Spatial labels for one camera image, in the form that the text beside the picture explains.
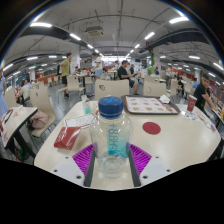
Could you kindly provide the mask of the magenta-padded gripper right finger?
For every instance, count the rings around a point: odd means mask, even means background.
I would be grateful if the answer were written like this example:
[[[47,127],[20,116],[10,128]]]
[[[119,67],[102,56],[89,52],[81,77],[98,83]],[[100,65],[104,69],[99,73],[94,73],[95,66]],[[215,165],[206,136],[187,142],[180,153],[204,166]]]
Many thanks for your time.
[[[172,169],[159,156],[152,156],[133,144],[128,156],[135,187],[145,186],[172,173]]]

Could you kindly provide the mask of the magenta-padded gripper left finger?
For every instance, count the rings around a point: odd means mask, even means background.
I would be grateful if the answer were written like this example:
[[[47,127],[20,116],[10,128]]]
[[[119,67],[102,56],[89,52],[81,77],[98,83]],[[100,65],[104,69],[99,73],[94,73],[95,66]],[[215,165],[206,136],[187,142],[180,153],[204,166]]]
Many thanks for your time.
[[[95,163],[93,145],[89,145],[73,156],[65,156],[51,172],[79,186],[90,187]]]

